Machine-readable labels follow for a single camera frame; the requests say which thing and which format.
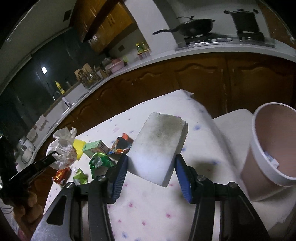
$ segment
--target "frying pan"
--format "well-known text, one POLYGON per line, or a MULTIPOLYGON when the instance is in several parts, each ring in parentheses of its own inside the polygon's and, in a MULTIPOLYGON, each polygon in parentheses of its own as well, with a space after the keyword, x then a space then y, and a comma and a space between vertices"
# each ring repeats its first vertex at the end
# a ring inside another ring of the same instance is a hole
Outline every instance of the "frying pan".
POLYGON ((191 16, 189 18, 189 21, 181 23, 180 25, 178 25, 173 29, 158 30, 154 32, 153 35, 159 34, 162 32, 173 33, 173 32, 179 31, 179 33, 182 34, 183 36, 194 37, 197 35, 205 35, 212 30, 213 22, 215 20, 212 20, 209 18, 204 18, 204 19, 193 19, 193 18, 194 16, 191 16))

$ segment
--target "gas stove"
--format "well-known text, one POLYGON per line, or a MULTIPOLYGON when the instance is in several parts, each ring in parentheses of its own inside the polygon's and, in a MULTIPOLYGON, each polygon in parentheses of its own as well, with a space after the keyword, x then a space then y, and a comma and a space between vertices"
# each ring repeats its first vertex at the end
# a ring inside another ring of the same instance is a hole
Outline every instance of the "gas stove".
POLYGON ((227 37, 219 36, 216 34, 208 34, 206 36, 196 36, 185 38, 184 42, 178 44, 178 48, 175 51, 189 49, 194 47, 208 46, 208 45, 220 45, 220 44, 250 44, 250 45, 259 45, 274 48, 273 44, 266 43, 262 41, 261 36, 257 38, 256 36, 252 37, 227 37))

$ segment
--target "yellow bottle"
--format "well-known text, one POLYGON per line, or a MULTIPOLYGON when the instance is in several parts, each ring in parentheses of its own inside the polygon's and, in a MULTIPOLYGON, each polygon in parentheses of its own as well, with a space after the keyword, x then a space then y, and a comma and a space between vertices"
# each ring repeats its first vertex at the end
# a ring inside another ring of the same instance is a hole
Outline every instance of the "yellow bottle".
POLYGON ((55 82, 55 83, 56 83, 57 87, 59 88, 60 92, 62 93, 62 95, 65 94, 65 91, 64 91, 64 89, 61 87, 61 85, 60 85, 58 82, 55 82))

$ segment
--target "yellow sponge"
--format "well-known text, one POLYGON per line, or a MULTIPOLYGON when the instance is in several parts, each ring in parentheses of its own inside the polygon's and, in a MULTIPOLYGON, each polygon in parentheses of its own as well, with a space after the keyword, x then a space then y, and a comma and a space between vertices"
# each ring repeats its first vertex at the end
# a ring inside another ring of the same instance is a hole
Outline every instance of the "yellow sponge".
POLYGON ((78 139, 75 139, 74 142, 73 142, 73 147, 76 149, 76 152, 77 152, 77 160, 79 160, 83 154, 82 152, 82 149, 84 147, 84 145, 86 144, 85 141, 82 141, 82 140, 78 140, 78 139))

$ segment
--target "pink container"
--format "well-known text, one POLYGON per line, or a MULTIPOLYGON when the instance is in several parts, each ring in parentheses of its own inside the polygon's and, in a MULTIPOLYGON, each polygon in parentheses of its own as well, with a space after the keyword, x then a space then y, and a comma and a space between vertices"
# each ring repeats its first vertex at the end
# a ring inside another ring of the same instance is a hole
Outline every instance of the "pink container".
POLYGON ((124 61, 121 60, 115 64, 112 64, 111 66, 106 66, 106 69, 111 70, 112 73, 115 73, 116 71, 122 69, 124 67, 124 61))

